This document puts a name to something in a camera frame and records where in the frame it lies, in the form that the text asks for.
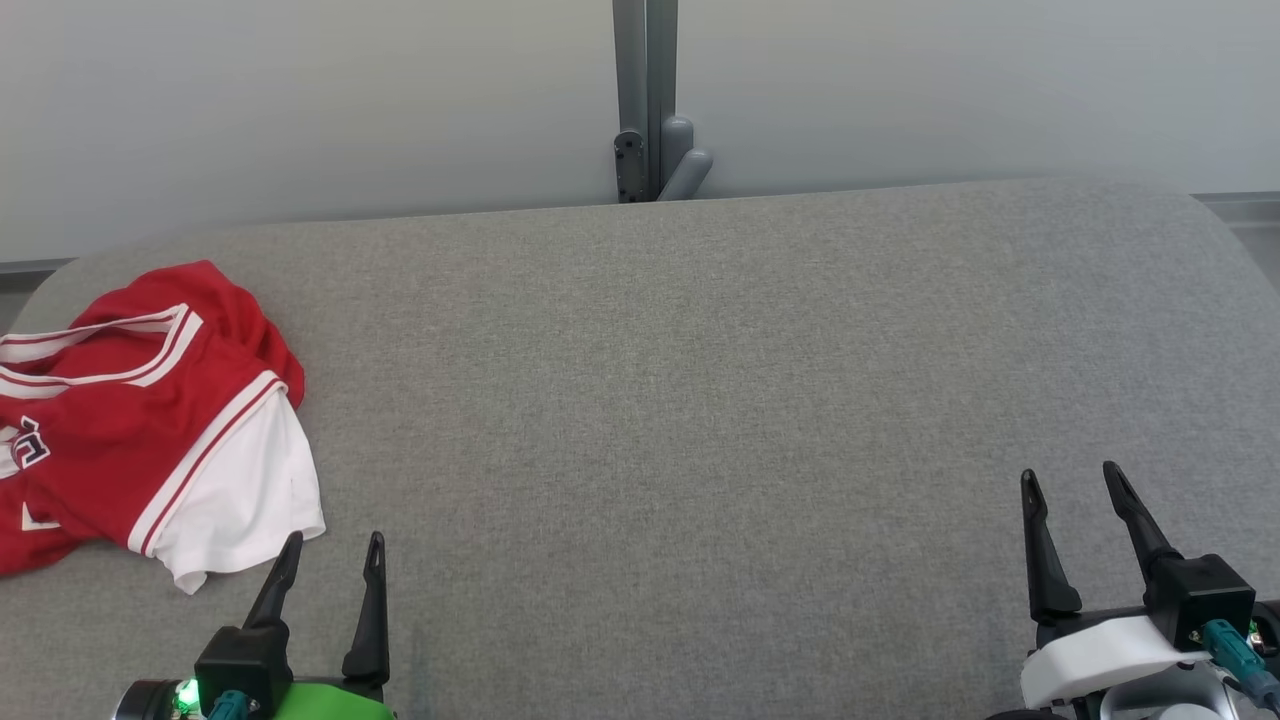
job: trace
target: white sleeve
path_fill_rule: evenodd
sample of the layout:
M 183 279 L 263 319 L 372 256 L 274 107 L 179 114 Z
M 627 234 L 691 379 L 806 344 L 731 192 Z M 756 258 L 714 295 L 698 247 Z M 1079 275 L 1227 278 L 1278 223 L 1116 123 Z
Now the white sleeve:
M 192 594 L 207 573 L 252 568 L 293 530 L 311 539 L 324 529 L 311 446 L 280 387 L 214 450 L 148 555 Z

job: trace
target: red and white shirt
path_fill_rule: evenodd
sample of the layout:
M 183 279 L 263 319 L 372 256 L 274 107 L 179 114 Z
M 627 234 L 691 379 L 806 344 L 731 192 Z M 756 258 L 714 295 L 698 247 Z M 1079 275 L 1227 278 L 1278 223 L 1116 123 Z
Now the red and white shirt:
M 179 296 L 202 313 L 138 313 Z M 68 331 L 0 338 L 0 573 L 106 538 L 191 593 L 206 573 L 270 560 L 292 530 L 320 534 L 302 382 L 252 296 L 210 263 L 148 273 Z

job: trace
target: green light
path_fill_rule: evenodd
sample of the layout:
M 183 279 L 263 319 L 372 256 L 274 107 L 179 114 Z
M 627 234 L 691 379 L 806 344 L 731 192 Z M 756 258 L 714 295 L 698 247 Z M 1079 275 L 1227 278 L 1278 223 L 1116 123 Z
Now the green light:
M 187 710 L 200 705 L 200 685 L 196 684 L 195 678 L 178 685 L 178 692 L 174 693 L 173 703 L 184 714 Z

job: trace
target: shirt logo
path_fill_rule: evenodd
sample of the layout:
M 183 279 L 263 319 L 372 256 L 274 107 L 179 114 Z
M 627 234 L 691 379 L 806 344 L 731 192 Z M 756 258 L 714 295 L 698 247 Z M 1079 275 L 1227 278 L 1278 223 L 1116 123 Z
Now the shirt logo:
M 23 415 L 22 432 L 13 438 L 13 461 L 19 470 L 26 470 L 45 457 L 49 457 L 49 446 L 45 438 L 40 437 L 40 423 Z

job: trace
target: red fabric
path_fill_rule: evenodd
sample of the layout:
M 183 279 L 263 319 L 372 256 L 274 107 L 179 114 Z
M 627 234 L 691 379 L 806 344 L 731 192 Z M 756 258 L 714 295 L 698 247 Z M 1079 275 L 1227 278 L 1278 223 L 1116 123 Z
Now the red fabric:
M 49 340 L 0 338 L 0 450 L 8 450 L 0 456 L 0 574 L 56 562 L 87 538 L 128 547 L 140 515 L 154 498 L 164 503 L 159 493 L 196 439 L 264 372 L 301 404 L 302 366 L 279 331 L 209 261 L 147 273 L 96 300 L 72 328 L 182 305 L 189 310 L 175 310 L 170 331 L 148 320 L 87 337 L 49 333 L 76 342 L 47 357 L 23 354 Z M 24 515 L 61 527 L 23 529 Z

